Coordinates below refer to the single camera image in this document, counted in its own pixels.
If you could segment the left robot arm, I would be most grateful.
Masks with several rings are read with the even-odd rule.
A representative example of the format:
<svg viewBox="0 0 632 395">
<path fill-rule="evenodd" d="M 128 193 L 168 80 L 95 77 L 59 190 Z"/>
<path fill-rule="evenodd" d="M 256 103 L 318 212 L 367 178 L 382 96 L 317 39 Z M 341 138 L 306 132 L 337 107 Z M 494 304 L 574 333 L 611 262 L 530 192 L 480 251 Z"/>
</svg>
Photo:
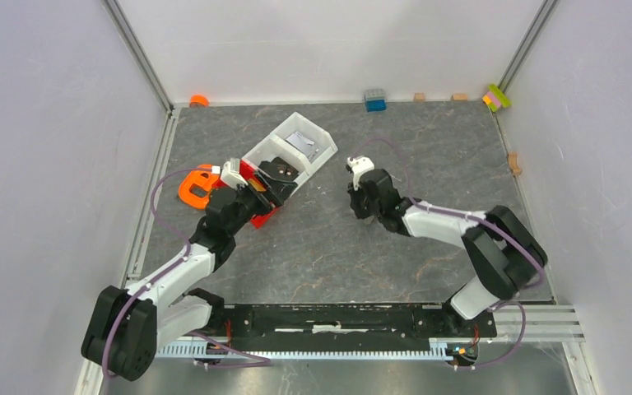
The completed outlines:
<svg viewBox="0 0 632 395">
<path fill-rule="evenodd" d="M 239 160 L 225 163 L 180 252 L 129 287 L 108 286 L 99 293 L 81 356 L 104 374 L 137 380 L 162 347 L 196 329 L 211 336 L 224 328 L 223 299 L 193 284 L 220 268 L 235 250 L 236 234 L 281 207 L 302 175 L 279 157 L 262 161 L 248 177 L 239 170 Z"/>
</svg>

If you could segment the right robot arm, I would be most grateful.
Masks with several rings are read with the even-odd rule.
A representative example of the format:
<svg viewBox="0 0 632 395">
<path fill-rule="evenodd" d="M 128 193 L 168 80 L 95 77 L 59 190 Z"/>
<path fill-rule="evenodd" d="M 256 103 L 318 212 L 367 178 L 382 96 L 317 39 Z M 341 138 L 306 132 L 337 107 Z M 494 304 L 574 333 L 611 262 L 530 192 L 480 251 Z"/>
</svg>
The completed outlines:
<svg viewBox="0 0 632 395">
<path fill-rule="evenodd" d="M 386 230 L 414 238 L 434 239 L 464 249 L 474 277 L 444 302 L 444 329 L 462 336 L 476 317 L 501 301 L 511 300 L 543 281 L 546 252 L 517 216 L 505 206 L 489 211 L 433 207 L 403 197 L 383 169 L 352 170 L 347 192 L 359 219 L 375 218 Z"/>
</svg>

